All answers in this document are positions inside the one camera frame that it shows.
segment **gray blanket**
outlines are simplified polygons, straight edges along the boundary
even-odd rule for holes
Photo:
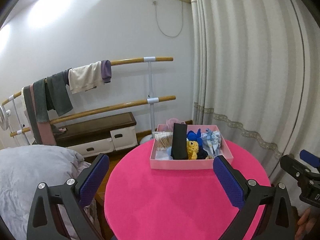
[[[30,145],[0,151],[0,215],[17,240],[26,240],[36,187],[61,185],[77,178],[89,163],[79,153],[58,146]],[[70,236],[77,235],[64,207],[60,212]]]

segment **pink tray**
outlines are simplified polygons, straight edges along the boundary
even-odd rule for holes
[[[158,132],[165,131],[167,126],[165,124],[158,125]],[[201,132],[205,132],[207,128],[211,131],[219,131],[216,125],[188,125],[187,131],[194,131],[195,133],[198,129],[201,129]],[[231,164],[233,156],[229,150],[228,145],[226,144],[223,136],[221,143],[222,155],[227,159]],[[212,169],[213,159],[209,160],[156,160],[156,140],[153,142],[152,152],[150,156],[150,166],[152,169],[158,170],[207,170]]]

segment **yellow toy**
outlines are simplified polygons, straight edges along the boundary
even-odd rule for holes
[[[199,145],[196,141],[187,141],[188,160],[196,160],[199,151]]]

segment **white fan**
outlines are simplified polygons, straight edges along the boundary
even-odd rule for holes
[[[6,111],[3,105],[0,105],[0,126],[2,130],[7,130],[9,128],[10,110]]]

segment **pink tabletop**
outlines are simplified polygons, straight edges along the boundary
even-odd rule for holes
[[[261,164],[227,141],[232,167],[246,179],[270,186]],[[238,212],[213,170],[150,168],[153,141],[129,152],[114,168],[106,187],[104,212],[118,240],[216,240]],[[244,239],[251,239],[263,212],[260,206]]]

